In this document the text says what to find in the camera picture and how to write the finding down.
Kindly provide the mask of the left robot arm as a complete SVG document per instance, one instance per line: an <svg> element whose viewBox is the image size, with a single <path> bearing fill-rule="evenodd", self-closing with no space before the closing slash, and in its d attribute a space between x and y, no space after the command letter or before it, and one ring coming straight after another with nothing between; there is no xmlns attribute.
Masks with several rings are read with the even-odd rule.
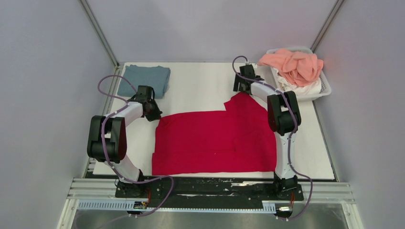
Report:
<svg viewBox="0 0 405 229"><path fill-rule="evenodd" d="M126 101L123 109L91 119L87 154L109 166L118 176L117 190L136 198L146 192L142 171L127 156L126 127L138 118L159 120L161 110L151 86L140 85L136 94Z"/></svg>

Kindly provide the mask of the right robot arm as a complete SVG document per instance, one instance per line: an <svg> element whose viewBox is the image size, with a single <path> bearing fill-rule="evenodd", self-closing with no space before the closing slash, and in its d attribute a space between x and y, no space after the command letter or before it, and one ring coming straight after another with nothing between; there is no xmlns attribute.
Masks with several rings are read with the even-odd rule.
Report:
<svg viewBox="0 0 405 229"><path fill-rule="evenodd" d="M246 92L267 104L270 129L277 145L277 163L270 193L278 199L293 196L298 188L298 177L292 167L295 134L300 125L298 102L294 92L283 92L257 76L252 64L245 64L235 71L234 91Z"/></svg>

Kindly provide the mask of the red t-shirt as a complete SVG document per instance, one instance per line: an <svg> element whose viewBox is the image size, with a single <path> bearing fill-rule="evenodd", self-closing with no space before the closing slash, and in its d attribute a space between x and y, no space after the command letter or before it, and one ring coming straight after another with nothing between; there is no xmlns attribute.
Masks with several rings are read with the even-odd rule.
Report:
<svg viewBox="0 0 405 229"><path fill-rule="evenodd" d="M267 110L238 93L223 111L178 113L160 119L152 155L153 175L273 172L275 134Z"/></svg>

